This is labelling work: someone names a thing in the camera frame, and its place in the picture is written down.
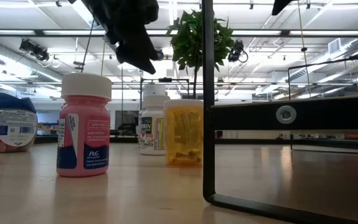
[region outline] table surface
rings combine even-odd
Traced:
[[[283,223],[212,206],[201,169],[165,167],[136,144],[112,144],[104,175],[56,175],[56,144],[0,154],[0,223]]]

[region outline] product label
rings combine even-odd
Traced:
[[[59,119],[57,167],[75,169],[78,157],[78,128],[80,120],[77,114],[61,115]]]
[[[25,146],[37,134],[37,115],[24,110],[0,114],[0,140],[9,146]]]
[[[109,165],[110,117],[89,116],[85,126],[84,168]]]
[[[140,150],[164,150],[163,118],[141,118]]]

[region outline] green leaves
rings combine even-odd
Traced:
[[[214,19],[214,57],[215,68],[219,71],[219,65],[223,66],[223,60],[227,58],[234,41],[231,39],[233,30],[228,27],[229,22],[224,19]],[[166,35],[177,30],[171,40],[174,62],[179,64],[179,70],[188,67],[195,68],[195,72],[203,66],[202,52],[202,12],[192,11],[190,14],[183,11],[181,18],[176,19],[173,25],[168,27]]]

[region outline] pink pill bottle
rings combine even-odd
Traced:
[[[103,174],[109,166],[111,80],[71,73],[62,81],[57,173],[64,177]]]

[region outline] barcode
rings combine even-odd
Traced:
[[[34,127],[20,127],[20,133],[33,133]]]

